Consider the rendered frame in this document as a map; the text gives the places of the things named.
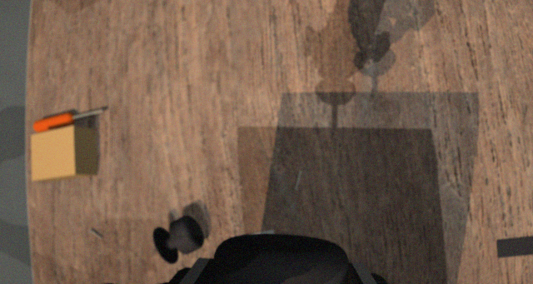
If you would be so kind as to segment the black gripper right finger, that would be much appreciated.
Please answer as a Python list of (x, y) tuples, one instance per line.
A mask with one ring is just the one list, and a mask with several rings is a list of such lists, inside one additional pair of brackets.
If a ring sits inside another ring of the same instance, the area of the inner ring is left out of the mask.
[(385, 279), (370, 273), (364, 263), (349, 263), (347, 284), (387, 284)]

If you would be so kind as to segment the tan cardboard box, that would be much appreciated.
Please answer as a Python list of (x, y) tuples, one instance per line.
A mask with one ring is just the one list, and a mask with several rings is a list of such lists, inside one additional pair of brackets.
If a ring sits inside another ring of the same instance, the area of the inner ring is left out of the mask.
[(96, 129), (70, 126), (31, 135), (32, 180), (97, 176)]

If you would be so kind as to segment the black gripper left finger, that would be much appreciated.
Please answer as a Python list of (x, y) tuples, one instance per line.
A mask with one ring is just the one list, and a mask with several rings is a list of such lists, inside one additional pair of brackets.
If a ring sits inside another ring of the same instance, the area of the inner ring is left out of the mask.
[(181, 269), (169, 282), (162, 284), (213, 284), (213, 267), (214, 258), (199, 257), (192, 267)]

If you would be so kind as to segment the orange-handled screwdriver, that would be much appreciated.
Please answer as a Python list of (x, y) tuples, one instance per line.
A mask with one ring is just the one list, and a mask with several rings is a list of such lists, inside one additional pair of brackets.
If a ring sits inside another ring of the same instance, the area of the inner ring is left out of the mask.
[(76, 116), (74, 116), (70, 112), (67, 112), (60, 115), (56, 115), (54, 117), (48, 117), (35, 121), (35, 123), (33, 124), (33, 128), (36, 132), (45, 132), (59, 127), (70, 126), (75, 122), (76, 118), (90, 116), (100, 112), (103, 112), (103, 109)]

